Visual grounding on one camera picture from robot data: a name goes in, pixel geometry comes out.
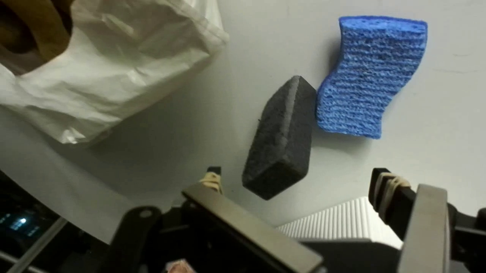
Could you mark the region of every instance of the black machine part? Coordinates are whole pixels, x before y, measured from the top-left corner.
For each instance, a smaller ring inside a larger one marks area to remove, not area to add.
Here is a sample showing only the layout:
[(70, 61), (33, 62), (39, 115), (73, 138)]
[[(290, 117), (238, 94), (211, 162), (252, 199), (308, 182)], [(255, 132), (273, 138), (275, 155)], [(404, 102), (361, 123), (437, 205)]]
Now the black machine part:
[[(396, 174), (387, 168), (374, 168), (369, 186), (369, 202), (380, 211), (383, 206), (384, 191)], [(410, 186), (398, 186), (390, 199), (386, 214), (381, 220), (389, 224), (393, 232), (405, 240), (410, 230), (410, 218), (415, 212), (418, 194)], [(456, 262), (463, 262), (469, 271), (486, 271), (486, 209), (480, 209), (477, 217), (462, 214), (454, 205), (446, 203), (448, 218), (448, 256)]]
[[(411, 202), (407, 220), (401, 221), (408, 227), (402, 250), (370, 241), (298, 243), (202, 185), (187, 188), (184, 196), (182, 208), (165, 214), (150, 206), (127, 212), (99, 271), (138, 273), (146, 267), (149, 273), (161, 273), (167, 262), (185, 259), (196, 271), (209, 273), (411, 273), (418, 268), (452, 273), (463, 270), (462, 261), (469, 262), (472, 273), (483, 273), (478, 256), (474, 259), (471, 253), (481, 253), (477, 249), (486, 244), (474, 243), (477, 233), (449, 226), (445, 191), (434, 186), (418, 191), (419, 202)], [(433, 256), (416, 255), (424, 244)], [(457, 244), (463, 256), (449, 264), (448, 249)]]

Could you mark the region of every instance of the white plastic bag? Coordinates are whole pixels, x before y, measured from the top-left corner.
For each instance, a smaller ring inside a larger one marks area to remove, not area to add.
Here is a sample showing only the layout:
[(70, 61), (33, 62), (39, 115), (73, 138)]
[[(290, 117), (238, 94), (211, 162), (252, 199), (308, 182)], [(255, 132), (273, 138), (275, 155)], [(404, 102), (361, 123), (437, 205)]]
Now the white plastic bag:
[(74, 0), (68, 48), (14, 76), (0, 105), (59, 142), (88, 142), (158, 102), (225, 45), (217, 0)]

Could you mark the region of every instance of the gray eraser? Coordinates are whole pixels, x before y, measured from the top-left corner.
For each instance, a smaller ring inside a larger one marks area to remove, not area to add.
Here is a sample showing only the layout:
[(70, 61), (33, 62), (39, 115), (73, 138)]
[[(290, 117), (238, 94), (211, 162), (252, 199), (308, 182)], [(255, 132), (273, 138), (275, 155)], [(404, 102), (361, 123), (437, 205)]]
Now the gray eraser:
[(269, 200), (308, 171), (316, 89), (293, 76), (267, 102), (243, 171), (243, 185)]

